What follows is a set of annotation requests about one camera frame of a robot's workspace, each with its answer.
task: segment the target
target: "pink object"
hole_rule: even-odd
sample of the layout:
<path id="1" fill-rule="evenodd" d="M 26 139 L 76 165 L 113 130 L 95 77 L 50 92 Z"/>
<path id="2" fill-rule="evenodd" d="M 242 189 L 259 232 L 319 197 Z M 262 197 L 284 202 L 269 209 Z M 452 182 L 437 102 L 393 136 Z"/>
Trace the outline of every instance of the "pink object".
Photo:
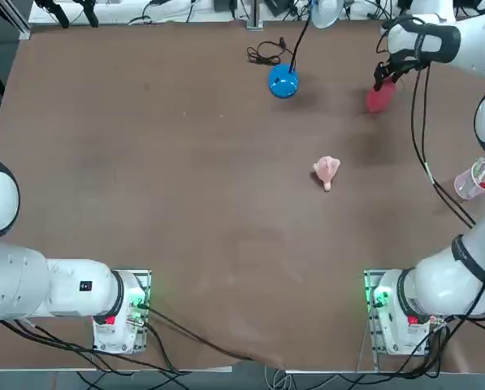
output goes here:
<path id="1" fill-rule="evenodd" d="M 485 173 L 482 179 L 479 179 L 479 173 L 475 173 L 482 171 L 482 169 L 484 169 L 483 162 L 477 161 L 471 168 L 468 168 L 455 178 L 453 187 L 459 197 L 469 201 L 481 193 L 485 193 Z"/>
<path id="2" fill-rule="evenodd" d="M 322 157 L 313 165 L 316 176 L 323 182 L 323 188 L 328 191 L 331 189 L 331 181 L 338 171 L 341 162 L 337 158 L 330 156 Z"/>
<path id="3" fill-rule="evenodd" d="M 388 108 L 390 101 L 396 93 L 396 85 L 392 82 L 391 78 L 386 79 L 379 91 L 376 91 L 374 87 L 369 90 L 366 95 L 366 106 L 370 113 L 383 112 Z"/>

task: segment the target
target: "white base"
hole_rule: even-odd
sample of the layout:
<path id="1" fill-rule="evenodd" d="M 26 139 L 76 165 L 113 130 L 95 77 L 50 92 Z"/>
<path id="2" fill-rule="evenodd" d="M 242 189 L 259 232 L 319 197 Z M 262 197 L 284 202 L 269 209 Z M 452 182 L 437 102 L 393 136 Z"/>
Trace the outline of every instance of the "white base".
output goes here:
<path id="1" fill-rule="evenodd" d="M 109 353 L 137 353 L 145 349 L 145 343 L 137 340 L 141 334 L 145 337 L 144 323 L 147 313 L 138 309 L 138 303 L 147 302 L 147 294 L 141 287 L 140 280 L 131 272 L 118 270 L 124 285 L 123 304 L 114 324 L 100 325 L 93 320 L 94 348 Z"/>
<path id="2" fill-rule="evenodd" d="M 375 304 L 378 303 L 380 296 L 383 297 L 384 306 L 376 307 L 375 310 L 381 325 L 386 352 L 390 355 L 410 355 L 430 331 L 430 321 L 410 325 L 408 318 L 403 313 L 396 293 L 397 280 L 400 275 L 401 270 L 385 272 L 378 287 L 374 290 Z M 424 355 L 426 346 L 423 344 L 414 355 Z"/>

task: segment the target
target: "pink toy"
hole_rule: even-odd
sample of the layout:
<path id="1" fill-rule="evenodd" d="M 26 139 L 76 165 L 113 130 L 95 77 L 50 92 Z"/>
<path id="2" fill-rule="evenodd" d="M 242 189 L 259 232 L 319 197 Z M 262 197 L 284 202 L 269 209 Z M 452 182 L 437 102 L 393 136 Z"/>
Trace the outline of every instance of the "pink toy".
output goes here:
<path id="1" fill-rule="evenodd" d="M 323 188 L 328 191 L 331 189 L 331 180 L 338 171 L 341 162 L 337 158 L 330 156 L 322 157 L 313 165 L 316 176 L 323 182 Z"/>

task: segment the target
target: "floor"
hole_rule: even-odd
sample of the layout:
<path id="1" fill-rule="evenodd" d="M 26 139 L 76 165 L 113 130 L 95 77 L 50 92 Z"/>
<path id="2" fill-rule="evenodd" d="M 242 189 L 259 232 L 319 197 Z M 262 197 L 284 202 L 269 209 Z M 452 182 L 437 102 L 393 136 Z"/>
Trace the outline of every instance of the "floor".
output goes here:
<path id="1" fill-rule="evenodd" d="M 16 6 L 25 14 L 31 6 L 32 0 L 15 0 Z M 18 47 L 18 33 L 5 21 L 0 19 L 0 77 L 6 80 L 15 52 Z M 199 389 L 263 389 L 266 383 L 263 378 L 263 367 L 257 363 L 241 363 L 233 367 L 233 373 L 194 373 L 182 382 L 191 390 Z M 94 381 L 99 374 L 87 373 L 85 377 Z M 295 375 L 299 389 L 316 386 L 327 378 L 327 375 Z M 119 378 L 107 375 L 99 384 L 106 390 L 113 389 L 146 389 L 160 384 L 164 378 L 155 372 L 137 373 L 131 378 Z M 326 388 L 345 389 L 348 384 L 342 379 L 335 379 Z M 36 390 L 80 390 L 88 385 L 83 383 L 74 372 L 0 372 L 0 390 L 20 388 L 35 388 Z M 168 384 L 168 390 L 179 388 L 177 385 Z M 441 375 L 438 379 L 421 378 L 417 381 L 403 381 L 401 379 L 392 382 L 374 385 L 371 389 L 381 388 L 384 390 L 403 388 L 405 390 L 425 388 L 429 390 L 440 389 L 485 389 L 485 375 Z"/>

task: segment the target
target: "white equipment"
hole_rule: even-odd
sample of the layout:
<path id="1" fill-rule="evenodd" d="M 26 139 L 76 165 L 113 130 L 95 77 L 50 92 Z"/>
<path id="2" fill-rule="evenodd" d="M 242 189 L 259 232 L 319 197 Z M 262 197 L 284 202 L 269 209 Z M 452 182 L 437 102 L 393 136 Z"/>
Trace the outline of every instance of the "white equipment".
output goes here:
<path id="1" fill-rule="evenodd" d="M 338 20 L 343 10 L 344 0 L 314 0 L 311 19 L 316 28 L 330 27 Z"/>
<path id="2" fill-rule="evenodd" d="M 457 22 L 453 0 L 414 0 L 412 9 L 426 13 L 407 15 L 391 27 L 391 65 L 417 59 L 485 76 L 485 15 Z M 485 95 L 475 113 L 474 130 L 485 151 Z M 415 268 L 387 271 L 373 297 L 387 353 L 411 354 L 427 336 L 431 316 L 465 314 L 484 280 L 485 216 L 470 232 Z M 471 313 L 481 314 L 485 314 L 485 292 Z"/>
<path id="3" fill-rule="evenodd" d="M 16 179 L 0 163 L 0 236 L 19 212 Z M 94 348 L 109 353 L 145 349 L 150 274 L 111 271 L 86 259 L 45 259 L 34 250 L 0 242 L 0 320 L 93 317 Z"/>

